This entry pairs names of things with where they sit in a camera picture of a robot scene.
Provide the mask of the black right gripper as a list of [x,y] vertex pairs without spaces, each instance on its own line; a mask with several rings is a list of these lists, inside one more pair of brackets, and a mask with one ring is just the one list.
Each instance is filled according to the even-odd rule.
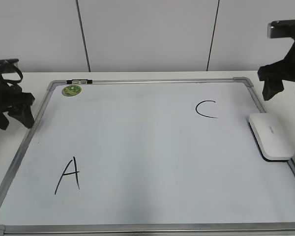
[[282,80],[295,82],[295,40],[282,60],[261,66],[258,77],[260,81],[264,81],[264,101],[269,101],[284,90]]

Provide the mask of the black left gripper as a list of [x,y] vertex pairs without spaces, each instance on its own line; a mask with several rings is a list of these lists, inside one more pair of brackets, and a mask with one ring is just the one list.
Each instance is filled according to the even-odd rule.
[[[3,77],[6,70],[15,72],[18,80],[8,80]],[[19,121],[24,127],[30,129],[34,125],[31,105],[35,98],[31,93],[23,92],[19,83],[23,80],[23,74],[13,64],[0,64],[0,112],[8,111],[8,115]],[[6,130],[9,121],[3,113],[0,113],[0,129]]]

